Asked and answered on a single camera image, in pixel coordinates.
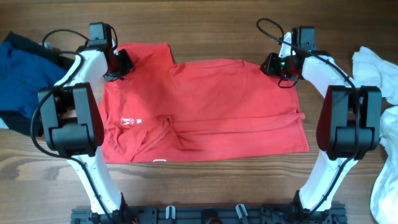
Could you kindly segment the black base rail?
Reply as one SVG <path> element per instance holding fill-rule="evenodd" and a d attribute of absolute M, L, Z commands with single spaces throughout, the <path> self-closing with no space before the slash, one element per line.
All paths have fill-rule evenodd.
<path fill-rule="evenodd" d="M 230 207 L 129 207 L 132 221 L 126 223 L 208 223 L 211 219 L 218 219 L 222 223 L 327 223 L 347 224 L 344 204 L 334 204 L 328 211 L 315 212 L 308 220 L 289 221 L 288 204 L 265 204 L 261 206 L 245 206 L 243 204 Z M 73 209 L 70 223 L 95 223 L 91 219 L 90 209 Z"/>

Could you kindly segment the black folded garment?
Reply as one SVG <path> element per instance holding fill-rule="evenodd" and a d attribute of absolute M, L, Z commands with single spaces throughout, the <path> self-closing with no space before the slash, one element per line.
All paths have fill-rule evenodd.
<path fill-rule="evenodd" d="M 47 59 L 53 64 L 64 69 L 66 73 L 74 63 L 73 59 L 63 57 L 58 52 L 46 49 L 38 43 L 13 32 L 10 32 L 7 35 L 7 37 L 4 39 L 4 42 L 10 42 L 15 49 L 23 50 L 27 53 L 35 54 Z M 8 128 L 23 135 L 29 136 L 31 120 L 32 116 L 28 118 L 15 111 L 1 110 L 1 127 L 4 129 Z"/>

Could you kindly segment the blue folded shirt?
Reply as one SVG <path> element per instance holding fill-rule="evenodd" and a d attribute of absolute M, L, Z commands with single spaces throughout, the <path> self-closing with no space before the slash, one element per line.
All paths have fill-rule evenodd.
<path fill-rule="evenodd" d="M 38 55 L 1 44 L 1 110 L 30 118 L 39 101 L 38 91 L 53 86 L 66 71 Z"/>

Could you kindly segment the red FRAM t-shirt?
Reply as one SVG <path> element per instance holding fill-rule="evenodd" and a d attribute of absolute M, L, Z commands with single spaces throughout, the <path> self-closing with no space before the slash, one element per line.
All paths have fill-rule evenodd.
<path fill-rule="evenodd" d="M 258 65 L 177 64 L 170 46 L 122 44 L 134 69 L 99 103 L 106 162 L 194 162 L 308 152 L 297 92 Z"/>

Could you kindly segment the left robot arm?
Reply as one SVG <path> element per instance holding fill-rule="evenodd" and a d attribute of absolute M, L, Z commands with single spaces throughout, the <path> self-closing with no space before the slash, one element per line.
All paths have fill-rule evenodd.
<path fill-rule="evenodd" d="M 99 80 L 123 80 L 134 68 L 125 50 L 118 50 L 115 29 L 91 23 L 75 61 L 53 87 L 39 91 L 33 119 L 41 118 L 46 143 L 39 150 L 65 159 L 75 170 L 90 200 L 86 210 L 74 210 L 72 223 L 137 223 L 114 183 L 102 153 L 104 126 L 93 90 Z"/>

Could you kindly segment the white t-shirt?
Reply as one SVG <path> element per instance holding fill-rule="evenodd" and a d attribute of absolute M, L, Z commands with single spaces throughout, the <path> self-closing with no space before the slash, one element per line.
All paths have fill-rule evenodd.
<path fill-rule="evenodd" d="M 375 180 L 370 210 L 380 224 L 397 224 L 397 65 L 383 60 L 367 47 L 353 54 L 353 76 L 366 86 L 376 86 L 392 105 L 380 120 L 380 144 L 387 159 Z"/>

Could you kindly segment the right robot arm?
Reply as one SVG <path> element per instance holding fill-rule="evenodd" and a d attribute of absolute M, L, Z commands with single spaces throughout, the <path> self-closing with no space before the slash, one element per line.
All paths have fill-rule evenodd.
<path fill-rule="evenodd" d="M 300 26 L 276 38 L 261 71 L 280 82 L 310 82 L 324 98 L 317 124 L 320 149 L 306 183 L 285 208 L 271 212 L 286 223 L 341 223 L 342 206 L 332 199 L 347 173 L 379 144 L 382 94 L 354 81 L 315 44 L 314 27 Z"/>

